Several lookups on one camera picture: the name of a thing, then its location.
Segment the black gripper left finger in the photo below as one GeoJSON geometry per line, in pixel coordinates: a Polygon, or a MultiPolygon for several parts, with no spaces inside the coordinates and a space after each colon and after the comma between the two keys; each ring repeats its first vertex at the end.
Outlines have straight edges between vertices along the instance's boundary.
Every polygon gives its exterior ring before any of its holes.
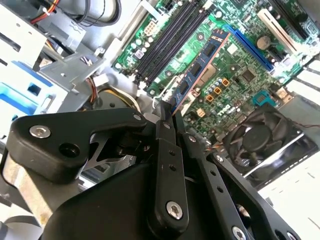
{"type": "Polygon", "coordinates": [[[156,123],[132,108],[21,117],[10,127],[3,177],[18,189],[44,233],[53,213],[84,192],[79,190],[82,171],[131,155],[137,164],[130,167],[150,166],[151,231],[180,236],[189,225],[182,150],[169,106],[160,109],[156,123]]]}

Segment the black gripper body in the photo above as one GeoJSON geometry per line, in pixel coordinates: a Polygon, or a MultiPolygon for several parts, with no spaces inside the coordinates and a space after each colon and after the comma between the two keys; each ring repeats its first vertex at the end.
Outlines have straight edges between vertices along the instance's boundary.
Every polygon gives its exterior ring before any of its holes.
{"type": "Polygon", "coordinates": [[[148,225],[151,167],[132,166],[63,203],[49,218],[44,240],[232,240],[205,187],[185,180],[189,224],[180,236],[154,235],[148,225]]]}

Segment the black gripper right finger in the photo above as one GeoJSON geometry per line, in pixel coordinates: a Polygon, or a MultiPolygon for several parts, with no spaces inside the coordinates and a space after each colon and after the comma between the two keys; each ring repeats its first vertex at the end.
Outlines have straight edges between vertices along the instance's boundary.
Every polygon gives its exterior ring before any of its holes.
{"type": "Polygon", "coordinates": [[[174,115],[184,160],[189,225],[182,240],[298,240],[300,236],[216,152],[205,154],[187,133],[182,114],[174,115]]]}

